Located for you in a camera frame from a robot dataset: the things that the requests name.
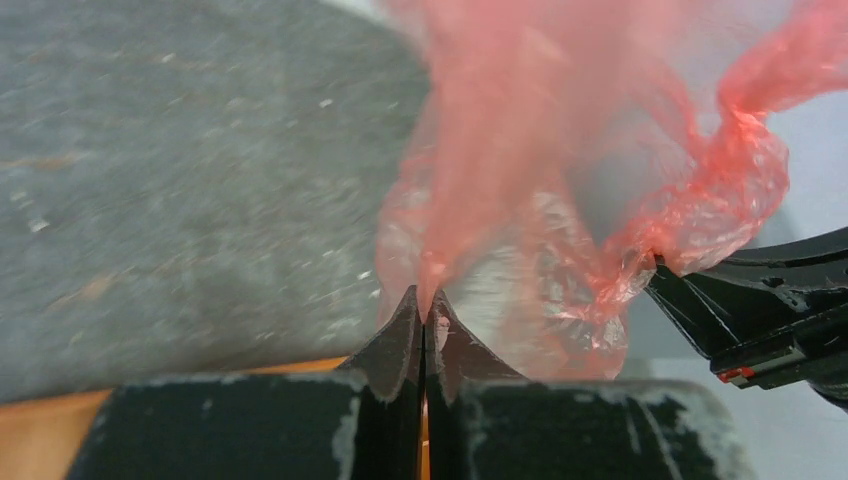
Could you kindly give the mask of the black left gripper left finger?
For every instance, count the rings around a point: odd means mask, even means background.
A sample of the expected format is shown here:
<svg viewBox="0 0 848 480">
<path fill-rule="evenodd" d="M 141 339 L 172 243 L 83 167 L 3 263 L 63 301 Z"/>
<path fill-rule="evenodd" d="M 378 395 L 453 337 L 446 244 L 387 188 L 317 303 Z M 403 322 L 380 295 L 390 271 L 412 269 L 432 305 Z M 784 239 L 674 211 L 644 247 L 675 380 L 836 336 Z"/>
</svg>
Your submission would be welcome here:
<svg viewBox="0 0 848 480">
<path fill-rule="evenodd" d="M 408 290 L 327 372 L 193 374 L 115 389 L 71 479 L 416 479 L 423 326 Z"/>
</svg>

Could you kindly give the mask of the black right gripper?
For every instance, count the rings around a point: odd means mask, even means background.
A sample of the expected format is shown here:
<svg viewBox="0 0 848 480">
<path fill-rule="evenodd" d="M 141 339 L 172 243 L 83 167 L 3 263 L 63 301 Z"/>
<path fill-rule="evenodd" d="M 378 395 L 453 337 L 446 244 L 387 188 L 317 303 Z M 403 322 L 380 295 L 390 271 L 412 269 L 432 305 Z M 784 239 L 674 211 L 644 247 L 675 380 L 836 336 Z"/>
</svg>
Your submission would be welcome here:
<svg viewBox="0 0 848 480">
<path fill-rule="evenodd" d="M 753 250 L 646 289 L 711 372 L 739 389 L 806 382 L 847 409 L 847 231 Z"/>
</svg>

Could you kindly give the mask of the red plastic trash bag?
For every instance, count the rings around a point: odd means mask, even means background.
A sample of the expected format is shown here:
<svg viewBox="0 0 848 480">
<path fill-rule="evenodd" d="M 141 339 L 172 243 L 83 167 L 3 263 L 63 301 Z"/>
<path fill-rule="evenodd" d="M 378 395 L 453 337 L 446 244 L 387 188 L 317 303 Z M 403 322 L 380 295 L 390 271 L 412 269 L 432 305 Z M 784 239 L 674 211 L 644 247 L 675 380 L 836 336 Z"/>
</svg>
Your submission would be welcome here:
<svg viewBox="0 0 848 480">
<path fill-rule="evenodd" d="M 430 91 L 380 214 L 385 299 L 507 265 L 491 343 L 612 379 L 626 310 L 747 244 L 789 188 L 769 115 L 847 86 L 843 1 L 388 1 Z"/>
</svg>

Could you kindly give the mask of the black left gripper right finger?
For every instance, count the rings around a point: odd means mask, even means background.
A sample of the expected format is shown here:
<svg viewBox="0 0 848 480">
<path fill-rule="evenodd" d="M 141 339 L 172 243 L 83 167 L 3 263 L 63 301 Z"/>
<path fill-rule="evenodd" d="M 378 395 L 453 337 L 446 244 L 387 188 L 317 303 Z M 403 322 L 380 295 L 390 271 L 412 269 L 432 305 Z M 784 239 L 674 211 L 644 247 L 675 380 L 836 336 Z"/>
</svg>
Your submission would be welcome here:
<svg viewBox="0 0 848 480">
<path fill-rule="evenodd" d="M 727 409 L 697 384 L 532 381 L 462 324 L 443 293 L 423 338 L 434 479 L 755 477 Z"/>
</svg>

